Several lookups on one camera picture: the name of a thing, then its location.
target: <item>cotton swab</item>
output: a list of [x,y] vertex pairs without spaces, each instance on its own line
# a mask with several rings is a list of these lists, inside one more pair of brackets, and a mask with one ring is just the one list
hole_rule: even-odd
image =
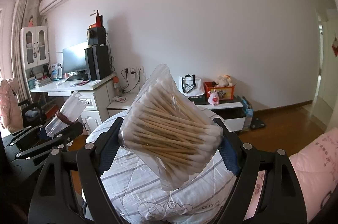
[[222,129],[178,92],[169,74],[147,85],[121,130],[125,147],[149,155],[172,189],[200,173],[222,140]]

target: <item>speaker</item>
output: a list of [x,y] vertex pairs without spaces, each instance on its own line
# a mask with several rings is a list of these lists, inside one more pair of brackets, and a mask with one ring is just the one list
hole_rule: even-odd
[[106,44],[106,33],[104,27],[92,27],[87,29],[88,44],[102,45]]
[[93,49],[96,79],[102,80],[103,78],[109,76],[112,73],[110,69],[108,46],[94,45],[92,46],[92,49]]
[[89,81],[96,80],[96,71],[94,64],[93,49],[91,47],[84,49],[84,56],[86,58],[87,74]]

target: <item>pink fabric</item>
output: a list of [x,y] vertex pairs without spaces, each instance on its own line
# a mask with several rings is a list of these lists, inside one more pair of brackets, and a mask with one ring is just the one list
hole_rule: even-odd
[[16,78],[8,81],[0,78],[0,118],[3,127],[11,133],[23,129],[23,121],[18,101],[13,92],[17,92],[19,82]]
[[[308,222],[321,210],[338,183],[338,128],[333,128],[290,156],[304,196]],[[259,172],[245,219],[254,215],[264,179]]]

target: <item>bed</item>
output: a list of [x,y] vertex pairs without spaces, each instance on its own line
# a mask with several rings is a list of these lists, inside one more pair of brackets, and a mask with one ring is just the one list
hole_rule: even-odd
[[[127,112],[103,122],[86,142],[94,142],[101,133],[108,131],[117,117],[124,117]],[[203,112],[211,119],[219,117],[208,109]],[[303,193],[308,222],[324,207],[337,186],[337,151],[338,129],[334,128],[290,156]],[[213,219],[223,206],[236,176],[226,169],[217,151],[194,180],[182,188],[164,192],[158,176],[134,153],[120,148],[101,180],[113,206],[126,223],[201,224]],[[264,172],[259,172],[245,219],[256,211],[263,180]]]
[[[117,117],[124,117],[127,112],[118,113],[103,122],[86,142],[94,142],[101,133],[108,131]],[[219,117],[224,121],[208,109],[203,112],[211,119]],[[137,155],[120,148],[101,180],[114,208],[129,223],[154,224],[165,220],[173,224],[201,224],[217,214],[236,176],[226,169],[217,151],[193,181],[177,190],[165,192],[158,176]]]

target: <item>keyboard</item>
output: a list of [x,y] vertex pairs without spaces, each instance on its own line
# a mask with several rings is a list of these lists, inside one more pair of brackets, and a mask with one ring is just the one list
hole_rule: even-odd
[[83,75],[81,75],[81,74],[78,74],[78,75],[72,75],[72,76],[70,76],[67,80],[66,80],[66,82],[68,82],[68,81],[75,81],[75,80],[82,80],[83,79]]

